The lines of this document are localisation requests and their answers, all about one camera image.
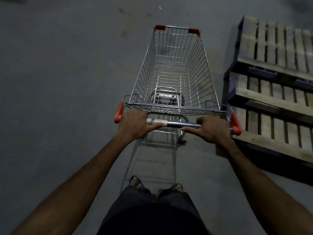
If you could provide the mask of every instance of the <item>red plastic handle end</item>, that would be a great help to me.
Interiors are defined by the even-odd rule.
[[[120,102],[114,117],[114,123],[118,124],[120,122],[120,119],[122,118],[124,110],[124,102]]]
[[[232,114],[230,116],[229,126],[233,127],[233,134],[234,135],[239,136],[242,134],[241,125],[239,123],[237,115],[234,112],[232,112]]]

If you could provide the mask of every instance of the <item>finger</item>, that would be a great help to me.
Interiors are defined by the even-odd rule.
[[[155,124],[147,125],[149,132],[151,132],[152,130],[156,130],[158,128],[161,128],[161,127],[164,127],[163,123],[155,123]]]
[[[204,120],[204,116],[200,117],[200,118],[197,118],[197,124],[202,124],[203,120]]]
[[[197,136],[199,136],[199,134],[200,134],[200,129],[198,129],[198,128],[183,127],[182,131],[187,132],[187,133],[191,133],[191,134],[194,134]]]

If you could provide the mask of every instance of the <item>dark shorts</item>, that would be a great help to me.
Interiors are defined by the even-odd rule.
[[[186,192],[180,192],[176,189],[164,189],[160,193],[157,201],[155,201],[149,189],[136,189],[133,186],[128,186],[122,191],[120,196],[111,206],[107,215],[103,219],[101,226],[112,217],[119,215],[128,209],[153,203],[169,205],[184,210],[191,213],[203,223],[198,210]]]

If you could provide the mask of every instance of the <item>floor stain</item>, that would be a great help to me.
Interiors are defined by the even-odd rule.
[[[127,38],[127,35],[128,35],[127,31],[122,31],[122,33],[120,34],[122,38]]]
[[[119,10],[120,13],[125,14],[125,11],[124,11],[123,8],[119,8],[118,10]]]

